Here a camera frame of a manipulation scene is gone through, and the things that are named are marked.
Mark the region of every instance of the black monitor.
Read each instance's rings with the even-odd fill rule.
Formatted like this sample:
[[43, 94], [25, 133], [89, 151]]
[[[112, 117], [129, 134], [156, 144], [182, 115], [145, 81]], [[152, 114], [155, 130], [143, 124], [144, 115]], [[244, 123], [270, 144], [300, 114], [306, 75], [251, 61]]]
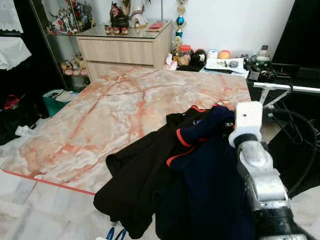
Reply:
[[320, 69], [320, 0], [295, 0], [272, 63]]

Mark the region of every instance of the white wall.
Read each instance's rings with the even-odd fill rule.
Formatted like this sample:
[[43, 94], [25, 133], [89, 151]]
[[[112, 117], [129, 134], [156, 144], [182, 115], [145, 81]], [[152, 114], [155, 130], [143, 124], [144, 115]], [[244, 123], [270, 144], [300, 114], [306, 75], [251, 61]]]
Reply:
[[[97, 23], [109, 19], [111, 0], [93, 0]], [[295, 0], [189, 0], [183, 42], [193, 49], [230, 50], [232, 55], [256, 54], [269, 45], [273, 56]], [[161, 1], [145, 1], [147, 18], [161, 18]], [[176, 0], [163, 0], [165, 19], [175, 21]]]

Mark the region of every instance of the glass display cabinet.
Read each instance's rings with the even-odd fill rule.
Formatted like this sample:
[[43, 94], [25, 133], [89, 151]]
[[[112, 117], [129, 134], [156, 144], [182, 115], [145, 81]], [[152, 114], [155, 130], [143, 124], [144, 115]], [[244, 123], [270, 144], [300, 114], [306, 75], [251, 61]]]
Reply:
[[29, 0], [29, 2], [65, 89], [80, 92], [90, 83], [90, 79], [75, 36], [95, 27], [96, 14], [93, 1]]

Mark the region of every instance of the orange ball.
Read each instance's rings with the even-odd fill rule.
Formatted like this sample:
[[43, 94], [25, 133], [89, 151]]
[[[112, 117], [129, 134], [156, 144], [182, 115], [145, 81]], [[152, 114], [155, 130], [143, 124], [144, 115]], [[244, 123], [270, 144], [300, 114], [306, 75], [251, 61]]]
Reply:
[[229, 59], [231, 57], [231, 53], [228, 50], [223, 50], [219, 53], [218, 59]]

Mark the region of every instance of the small cup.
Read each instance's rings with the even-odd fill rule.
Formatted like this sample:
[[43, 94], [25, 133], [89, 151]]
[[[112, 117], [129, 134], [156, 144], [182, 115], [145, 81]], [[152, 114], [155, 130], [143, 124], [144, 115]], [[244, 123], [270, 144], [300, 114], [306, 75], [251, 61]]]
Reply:
[[121, 28], [121, 32], [122, 32], [123, 35], [128, 35], [128, 30], [129, 30], [128, 27], [122, 27]]
[[113, 33], [116, 34], [116, 35], [119, 34], [120, 33], [120, 28], [119, 27], [114, 27], [113, 28]]
[[106, 34], [111, 34], [111, 27], [108, 25], [104, 25], [104, 30]]

